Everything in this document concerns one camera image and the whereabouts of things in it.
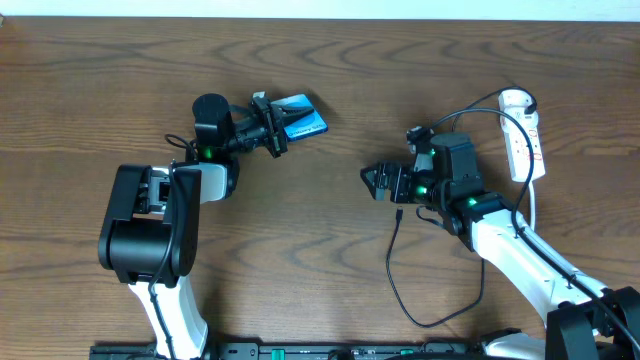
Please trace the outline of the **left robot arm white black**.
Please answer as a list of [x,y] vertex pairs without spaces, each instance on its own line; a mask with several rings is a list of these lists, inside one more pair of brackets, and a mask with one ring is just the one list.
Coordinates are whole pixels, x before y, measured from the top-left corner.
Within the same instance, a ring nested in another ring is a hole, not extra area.
[[166,167],[121,165],[99,236],[101,266],[137,296],[156,340],[149,345],[96,345],[92,359],[214,359],[209,326],[195,301],[190,272],[198,245],[200,208],[235,190],[238,155],[265,148],[278,158],[290,143],[327,131],[309,98],[279,100],[256,92],[247,106],[219,94],[193,105],[194,139],[167,142],[185,151]]

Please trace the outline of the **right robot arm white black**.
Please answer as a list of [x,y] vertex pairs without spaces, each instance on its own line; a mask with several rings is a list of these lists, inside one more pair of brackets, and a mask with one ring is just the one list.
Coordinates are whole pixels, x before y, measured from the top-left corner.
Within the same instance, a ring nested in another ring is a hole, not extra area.
[[468,135],[411,138],[415,162],[379,162],[360,176],[376,200],[415,204],[493,264],[542,318],[546,335],[504,330],[480,340],[470,359],[636,359],[639,293],[608,288],[549,246],[515,205],[486,190]]

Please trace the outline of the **Samsung Galaxy smartphone blue screen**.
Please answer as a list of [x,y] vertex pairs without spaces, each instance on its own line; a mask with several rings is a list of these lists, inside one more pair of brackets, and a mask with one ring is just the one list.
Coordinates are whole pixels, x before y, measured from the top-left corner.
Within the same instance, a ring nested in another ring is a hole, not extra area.
[[[289,106],[310,106],[315,109],[309,98],[304,94],[296,94],[286,98],[278,99],[272,102],[273,105],[289,105]],[[315,109],[312,115],[284,128],[287,140],[289,142],[299,141],[305,138],[313,137],[329,130],[327,123]]]

